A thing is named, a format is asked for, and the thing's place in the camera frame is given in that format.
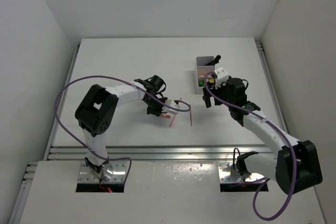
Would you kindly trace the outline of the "green bottle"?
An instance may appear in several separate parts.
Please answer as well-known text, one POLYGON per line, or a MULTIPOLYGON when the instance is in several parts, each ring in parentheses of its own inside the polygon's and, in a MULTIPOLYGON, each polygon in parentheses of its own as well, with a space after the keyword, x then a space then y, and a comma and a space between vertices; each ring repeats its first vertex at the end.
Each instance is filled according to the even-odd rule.
POLYGON ((200 81, 200 82, 198 83, 198 85, 199 85, 200 87, 204 87, 204 86, 205 86, 205 82, 204 82, 204 81, 200 81))

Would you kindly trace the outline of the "pink lip pencil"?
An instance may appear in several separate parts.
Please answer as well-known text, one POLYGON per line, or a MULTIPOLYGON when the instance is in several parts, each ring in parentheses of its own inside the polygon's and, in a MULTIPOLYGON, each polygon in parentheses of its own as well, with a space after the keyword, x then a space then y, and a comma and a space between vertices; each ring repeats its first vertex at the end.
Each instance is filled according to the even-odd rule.
POLYGON ((171 116, 169 115, 169 114, 161 114, 160 115, 161 117, 163 117, 163 118, 166 118, 166 119, 170 119, 171 118, 171 116))

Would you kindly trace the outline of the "gourd-shaped beige sponge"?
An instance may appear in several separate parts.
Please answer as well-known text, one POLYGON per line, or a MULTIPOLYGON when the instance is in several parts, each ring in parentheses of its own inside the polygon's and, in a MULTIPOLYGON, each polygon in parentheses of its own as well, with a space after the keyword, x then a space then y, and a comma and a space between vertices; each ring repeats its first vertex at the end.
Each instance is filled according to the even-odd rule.
POLYGON ((205 78, 205 77, 208 76, 209 73, 210 73, 210 71, 201 71, 201 72, 198 72, 198 73, 197 73, 197 76, 198 76, 199 78, 205 78))

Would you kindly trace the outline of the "white organizer box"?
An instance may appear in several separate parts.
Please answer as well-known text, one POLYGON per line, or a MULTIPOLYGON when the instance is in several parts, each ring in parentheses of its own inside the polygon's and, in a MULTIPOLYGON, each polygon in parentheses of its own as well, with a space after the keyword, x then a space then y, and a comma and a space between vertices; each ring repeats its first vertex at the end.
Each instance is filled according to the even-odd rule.
POLYGON ((196 57, 194 80, 195 80, 195 92, 196 94, 203 93, 203 86, 205 83, 206 74, 215 70, 215 56, 200 56, 196 57))

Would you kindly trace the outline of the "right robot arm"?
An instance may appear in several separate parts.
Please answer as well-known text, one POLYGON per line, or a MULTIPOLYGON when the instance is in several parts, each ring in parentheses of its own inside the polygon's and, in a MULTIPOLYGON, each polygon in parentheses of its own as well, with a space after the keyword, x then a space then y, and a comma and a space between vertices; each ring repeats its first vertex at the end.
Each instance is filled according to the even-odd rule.
POLYGON ((322 183, 316 146, 300 141, 266 118, 261 108, 247 99, 245 80, 229 77, 224 82, 207 82, 203 100, 207 108, 226 105, 233 120, 257 136, 272 151, 267 158, 256 151, 239 155, 235 169, 240 175, 260 173, 277 182, 285 193, 298 193, 322 183))

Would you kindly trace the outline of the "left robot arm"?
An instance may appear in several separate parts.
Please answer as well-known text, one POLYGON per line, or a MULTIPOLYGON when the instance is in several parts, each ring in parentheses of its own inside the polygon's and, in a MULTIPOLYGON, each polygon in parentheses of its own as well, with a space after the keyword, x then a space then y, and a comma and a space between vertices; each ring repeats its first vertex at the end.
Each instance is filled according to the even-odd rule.
POLYGON ((143 93, 139 88, 163 103, 167 101, 167 98, 162 95, 166 89, 166 83, 162 78, 154 75, 145 80, 135 79, 130 85, 104 88, 95 84, 91 86, 78 106, 75 118, 83 129, 89 149, 85 162, 96 174, 100 174, 104 164, 109 162, 104 133, 109 128, 117 107, 141 100, 147 105, 147 114, 160 116, 164 113, 163 105, 154 101, 150 95, 143 93))

